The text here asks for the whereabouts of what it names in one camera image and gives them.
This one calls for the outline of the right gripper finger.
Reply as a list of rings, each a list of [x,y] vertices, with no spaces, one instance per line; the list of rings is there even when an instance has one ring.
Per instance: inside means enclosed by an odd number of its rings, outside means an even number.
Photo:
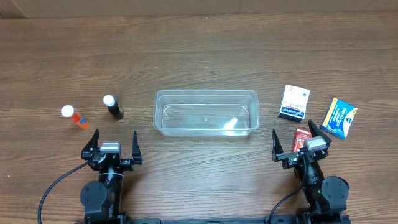
[[[277,136],[276,130],[272,130],[272,140],[273,140],[273,147],[272,147],[272,156],[273,157],[280,157],[284,155],[283,148]]]
[[[330,145],[332,143],[332,140],[323,131],[321,131],[311,119],[308,120],[308,127],[310,128],[310,132],[313,138],[321,136],[325,140],[327,145]]]

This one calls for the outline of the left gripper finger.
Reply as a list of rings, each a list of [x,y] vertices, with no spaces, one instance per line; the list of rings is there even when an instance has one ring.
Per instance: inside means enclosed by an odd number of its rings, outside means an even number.
[[[132,159],[134,160],[134,162],[142,162],[142,154],[141,150],[139,149],[136,131],[133,132]]]
[[[91,139],[88,141],[86,146],[82,149],[82,152],[89,152],[92,149],[96,149],[98,147],[99,140],[99,130],[96,129]]]

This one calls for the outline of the red and white box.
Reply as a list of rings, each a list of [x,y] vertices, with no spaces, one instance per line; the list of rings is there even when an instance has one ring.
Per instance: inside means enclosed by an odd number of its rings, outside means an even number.
[[[291,152],[299,152],[304,147],[304,141],[310,138],[312,138],[312,134],[309,129],[297,128],[294,132]]]

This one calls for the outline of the blue and yellow box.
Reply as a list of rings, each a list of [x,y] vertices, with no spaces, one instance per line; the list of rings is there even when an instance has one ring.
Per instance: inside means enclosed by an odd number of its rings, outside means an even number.
[[[346,139],[357,110],[357,107],[333,98],[320,128],[340,139]]]

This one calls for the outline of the white and blue box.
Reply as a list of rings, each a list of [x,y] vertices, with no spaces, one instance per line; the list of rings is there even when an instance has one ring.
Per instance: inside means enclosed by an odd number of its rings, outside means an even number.
[[[308,89],[286,85],[278,117],[301,123],[305,119],[309,96]]]

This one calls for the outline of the orange bottle white cap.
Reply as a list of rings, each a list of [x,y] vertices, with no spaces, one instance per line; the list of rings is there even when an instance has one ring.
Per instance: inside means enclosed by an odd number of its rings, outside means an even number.
[[[74,109],[72,105],[65,105],[61,109],[61,115],[63,117],[68,118],[71,120],[75,125],[80,127],[81,129],[89,129],[90,124],[87,122],[85,118],[80,116]]]

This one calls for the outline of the black bottle white cap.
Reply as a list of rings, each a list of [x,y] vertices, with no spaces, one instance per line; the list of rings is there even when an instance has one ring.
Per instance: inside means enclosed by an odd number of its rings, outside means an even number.
[[[119,106],[118,101],[112,95],[105,95],[103,97],[103,103],[108,108],[109,112],[116,120],[121,120],[124,117],[124,111]]]

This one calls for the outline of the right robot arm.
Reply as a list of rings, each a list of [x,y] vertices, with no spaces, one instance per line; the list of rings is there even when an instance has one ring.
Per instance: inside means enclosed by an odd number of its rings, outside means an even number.
[[[312,137],[305,140],[304,147],[297,152],[285,154],[277,136],[272,131],[272,160],[281,161],[283,169],[294,169],[300,188],[285,196],[265,217],[265,223],[350,223],[349,216],[343,215],[349,196],[349,183],[337,176],[324,177],[318,163],[328,156],[332,140],[313,121],[308,121]],[[299,208],[295,215],[277,215],[277,208],[287,199],[302,191],[307,200],[307,208]]]

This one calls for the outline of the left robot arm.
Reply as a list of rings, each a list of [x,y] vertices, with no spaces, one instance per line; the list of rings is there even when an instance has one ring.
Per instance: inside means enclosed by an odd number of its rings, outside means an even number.
[[[137,133],[133,132],[132,157],[121,158],[121,143],[105,141],[98,145],[99,131],[81,151],[81,158],[99,173],[97,181],[87,183],[81,190],[80,200],[85,208],[85,223],[132,223],[132,218],[120,211],[121,193],[125,172],[132,172],[142,164]]]

